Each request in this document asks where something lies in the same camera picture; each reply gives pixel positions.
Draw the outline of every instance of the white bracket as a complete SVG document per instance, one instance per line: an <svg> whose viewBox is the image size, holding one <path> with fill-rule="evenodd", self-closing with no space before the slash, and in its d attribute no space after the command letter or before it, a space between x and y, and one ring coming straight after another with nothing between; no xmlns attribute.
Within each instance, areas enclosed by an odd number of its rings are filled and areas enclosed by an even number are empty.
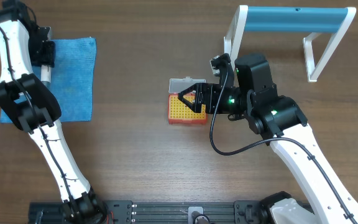
<svg viewBox="0 0 358 224"><path fill-rule="evenodd" d="M238 56L242 35L244 33L247 21L248 6L239 6L237 11L230 23L229 30L224 37L224 53L230 55L231 61L235 61ZM328 45L323 53L323 56L320 58L317 66L314 65L313 49L311 47L311 41L320 35L320 33L311 33L309 36L303 39L303 48L305 51L305 61L306 61L306 71L308 75L309 82L316 82L321 71L326 66L329 58L332 56L342 37L346 33L350 24L353 21L353 18L356 14L356 9L354 7L347 8L347 15L343 20L338 31L331 36L331 39L328 42Z"/></svg>

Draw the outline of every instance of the open lid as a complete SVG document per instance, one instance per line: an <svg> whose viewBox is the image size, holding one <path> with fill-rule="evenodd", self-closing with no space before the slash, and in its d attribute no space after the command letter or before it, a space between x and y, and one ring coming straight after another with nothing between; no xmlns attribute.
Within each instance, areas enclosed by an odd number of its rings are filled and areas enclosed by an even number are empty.
<svg viewBox="0 0 358 224"><path fill-rule="evenodd" d="M196 83L206 83L205 79L200 78L171 78L169 79L169 94L172 93L180 93L183 90L186 90L187 88L191 87L192 85Z"/></svg>

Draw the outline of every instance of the blue cloth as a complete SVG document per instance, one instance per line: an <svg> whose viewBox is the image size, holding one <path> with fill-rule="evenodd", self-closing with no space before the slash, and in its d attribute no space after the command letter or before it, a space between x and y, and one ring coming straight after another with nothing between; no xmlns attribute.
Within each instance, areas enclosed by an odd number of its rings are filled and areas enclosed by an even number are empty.
<svg viewBox="0 0 358 224"><path fill-rule="evenodd" d="M90 121L96 40L82 38L53 41L56 45L56 57L55 67L52 68L50 91L62 109L60 121ZM32 69L40 78L41 68ZM0 121L12 122L3 111Z"/></svg>

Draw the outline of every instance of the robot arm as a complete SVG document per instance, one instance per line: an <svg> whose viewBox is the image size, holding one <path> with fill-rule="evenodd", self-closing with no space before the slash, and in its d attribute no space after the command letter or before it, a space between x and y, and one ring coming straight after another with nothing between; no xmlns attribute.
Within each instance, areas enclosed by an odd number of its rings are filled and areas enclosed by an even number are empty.
<svg viewBox="0 0 358 224"><path fill-rule="evenodd" d="M295 101L277 95L268 61L261 54L238 58L235 68L239 87L233 87L234 73L228 54L212 59L211 66L219 74L219 84L196 83L178 94L195 113L214 114L209 134L212 147L230 156L259 144L270 145L295 176L314 214L299 206L292 198L265 199L262 203L270 221L282 223L358 223L358 203L351 197L324 157L312 129ZM194 103L184 99L195 93ZM213 142L216 113L229 114L230 121L248 120L254 133L263 140L233 152L221 152Z"/></svg>
<svg viewBox="0 0 358 224"><path fill-rule="evenodd" d="M2 6L0 107L18 129L29 133L45 156L60 190L64 218L73 223L95 218L103 222L106 207L76 165L59 121L60 106L46 87L55 59L51 29L30 20L28 7L19 1L4 1ZM32 65L42 67L41 80L33 74ZM17 102L20 95L27 101Z"/></svg>

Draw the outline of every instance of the wooden tabletop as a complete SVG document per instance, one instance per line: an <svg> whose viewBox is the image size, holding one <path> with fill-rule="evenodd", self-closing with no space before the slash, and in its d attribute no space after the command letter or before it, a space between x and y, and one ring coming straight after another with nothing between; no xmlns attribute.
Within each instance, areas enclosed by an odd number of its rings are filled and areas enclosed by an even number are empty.
<svg viewBox="0 0 358 224"><path fill-rule="evenodd" d="M54 39L96 38L92 121L63 123L63 131L78 167L102 199L138 202L260 200L282 190L305 200L270 147L224 157L211 148L209 122L169 125L169 79L218 82L209 59L223 53L223 37L240 4L356 7L354 22L317 83L306 78L302 38L307 34L246 33L239 55L266 55L278 93L299 104L327 160L358 201L358 1L25 3L40 26L52 27ZM313 42L317 57L328 38ZM246 120L233 123L221 115L214 138L217 147L231 151L260 136ZM59 200L37 146L13 125L0 124L0 223L24 223L30 202Z"/></svg>

